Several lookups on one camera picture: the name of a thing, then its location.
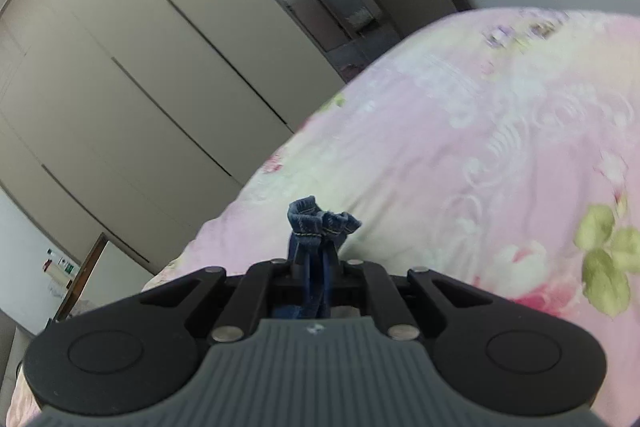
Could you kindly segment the beige built-in wardrobe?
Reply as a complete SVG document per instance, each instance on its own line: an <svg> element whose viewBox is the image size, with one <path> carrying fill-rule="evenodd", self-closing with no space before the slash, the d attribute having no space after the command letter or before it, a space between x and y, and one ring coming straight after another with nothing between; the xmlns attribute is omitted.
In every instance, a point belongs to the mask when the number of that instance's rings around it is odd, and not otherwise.
<svg viewBox="0 0 640 427"><path fill-rule="evenodd" d="M277 0L2 0L1 185L158 270L343 86Z"/></svg>

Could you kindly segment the pink floral bed quilt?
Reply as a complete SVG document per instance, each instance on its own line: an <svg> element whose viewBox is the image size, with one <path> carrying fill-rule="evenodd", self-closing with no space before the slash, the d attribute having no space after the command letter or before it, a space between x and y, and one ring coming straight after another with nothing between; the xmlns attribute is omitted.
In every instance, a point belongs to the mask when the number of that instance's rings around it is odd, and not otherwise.
<svg viewBox="0 0 640 427"><path fill-rule="evenodd" d="M488 410L401 329L301 305L288 206L314 196L361 227L340 262L433 270L573 323L603 385L575 410ZM254 332L217 327L198 371L132 413L40 407L23 364L11 426L634 426L639 421L639 21L536 9L450 16L396 46L303 124L144 291L207 267L272 278Z"/></svg>

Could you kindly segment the white bottle green label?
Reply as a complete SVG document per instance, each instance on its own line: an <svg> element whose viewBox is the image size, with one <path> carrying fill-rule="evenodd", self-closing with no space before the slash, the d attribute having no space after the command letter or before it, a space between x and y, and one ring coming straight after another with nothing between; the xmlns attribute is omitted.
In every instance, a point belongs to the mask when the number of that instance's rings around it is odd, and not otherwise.
<svg viewBox="0 0 640 427"><path fill-rule="evenodd" d="M79 270L79 265L75 260L73 260L71 257L66 256L66 254L60 253L59 251L51 248L47 250L47 254L49 259L51 260L52 265L57 265L70 277L76 277Z"/></svg>

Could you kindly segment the wooden top nightstand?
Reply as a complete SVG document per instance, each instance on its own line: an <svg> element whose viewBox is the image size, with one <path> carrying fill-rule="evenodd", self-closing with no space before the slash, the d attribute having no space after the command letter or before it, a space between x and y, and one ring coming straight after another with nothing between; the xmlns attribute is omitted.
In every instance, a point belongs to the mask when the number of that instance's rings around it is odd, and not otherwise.
<svg viewBox="0 0 640 427"><path fill-rule="evenodd" d="M46 325L140 293L153 274L101 233Z"/></svg>

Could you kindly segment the blue denim jeans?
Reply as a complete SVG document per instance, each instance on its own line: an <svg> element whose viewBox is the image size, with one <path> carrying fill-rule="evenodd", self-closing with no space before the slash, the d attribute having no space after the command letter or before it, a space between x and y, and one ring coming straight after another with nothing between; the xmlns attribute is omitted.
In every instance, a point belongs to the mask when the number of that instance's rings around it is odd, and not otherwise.
<svg viewBox="0 0 640 427"><path fill-rule="evenodd" d="M301 305L286 305L273 312L275 319L310 320L331 316L331 288L338 252L361 222L348 212L322 210L314 196L288 206L291 235L288 261L302 270L304 299Z"/></svg>

